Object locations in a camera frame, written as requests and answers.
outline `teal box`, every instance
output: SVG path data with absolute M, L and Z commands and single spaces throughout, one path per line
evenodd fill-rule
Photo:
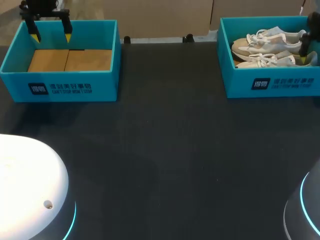
M 230 45 L 247 34 L 278 26 L 285 32 L 308 32 L 305 16 L 221 18 L 217 53 L 228 98 L 320 96 L 320 67 L 235 68 Z M 320 58 L 320 43 L 313 41 L 309 52 Z M 254 89 L 255 83 L 266 85 Z
M 0 68 L 0 77 L 16 103 L 116 101 L 121 43 L 116 20 L 71 21 L 67 43 L 62 22 L 37 21 L 37 43 L 22 22 Z M 28 72 L 35 50 L 112 50 L 108 71 Z

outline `white sneaker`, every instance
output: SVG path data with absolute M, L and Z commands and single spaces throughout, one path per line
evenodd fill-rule
M 249 55 L 278 54 L 288 50 L 298 55 L 301 48 L 301 37 L 305 30 L 299 32 L 285 32 L 278 26 L 269 30 L 261 29 L 256 34 L 247 34 L 246 38 L 234 41 L 231 49 L 239 58 L 249 61 Z
M 278 54 L 252 54 L 249 58 L 250 61 L 241 62 L 236 68 L 309 67 L 318 65 L 318 55 L 315 51 L 309 53 L 305 60 L 299 55 L 292 55 L 289 51 Z

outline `printed logo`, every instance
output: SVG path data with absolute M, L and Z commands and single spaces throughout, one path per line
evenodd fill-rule
M 266 90 L 269 86 L 270 78 L 256 78 L 253 81 L 251 90 Z
M 48 95 L 48 90 L 44 83 L 29 83 L 28 84 L 33 95 Z

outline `shoelace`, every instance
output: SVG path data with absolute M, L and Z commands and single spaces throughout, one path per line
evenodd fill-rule
M 246 40 L 248 41 L 249 45 L 255 45 L 257 43 L 270 43 L 266 36 L 263 36 L 261 32 L 266 31 L 266 29 L 259 30 L 256 34 L 247 34 Z
M 268 63 L 273 63 L 276 64 L 277 63 L 277 57 L 274 54 L 268 53 L 268 54 L 262 54 L 262 53 L 258 53 L 258 54 L 251 54 L 249 55 L 249 61 L 250 62 L 259 62 L 261 67 L 267 67 Z

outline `blue led light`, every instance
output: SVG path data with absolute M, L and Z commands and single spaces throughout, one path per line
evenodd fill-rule
M 69 228 L 69 231 L 66 233 L 65 237 L 64 237 L 62 240 L 66 240 L 67 237 L 69 236 L 69 234 L 70 234 L 70 232 L 71 232 L 71 229 L 72 229 L 72 227 L 74 226 L 74 223 L 75 223 L 76 212 L 77 212 L 77 205 L 76 205 L 76 202 L 74 202 L 74 215 L 73 215 L 73 220 L 72 220 L 71 226 L 70 226 L 70 228 Z
M 302 206 L 302 210 L 304 212 L 304 215 L 306 217 L 306 219 L 308 220 L 308 222 L 310 223 L 311 227 L 313 228 L 313 230 L 315 230 L 315 232 L 320 236 L 320 231 L 316 228 L 316 226 L 314 225 L 314 223 L 311 221 L 307 211 L 306 211 L 306 208 L 305 208 L 305 205 L 304 205 L 304 200 L 302 198 L 302 188 L 304 186 L 304 183 L 305 183 L 305 180 L 307 178 L 309 173 L 307 173 L 301 183 L 301 188 L 300 188 L 300 201 L 301 201 L 301 206 Z

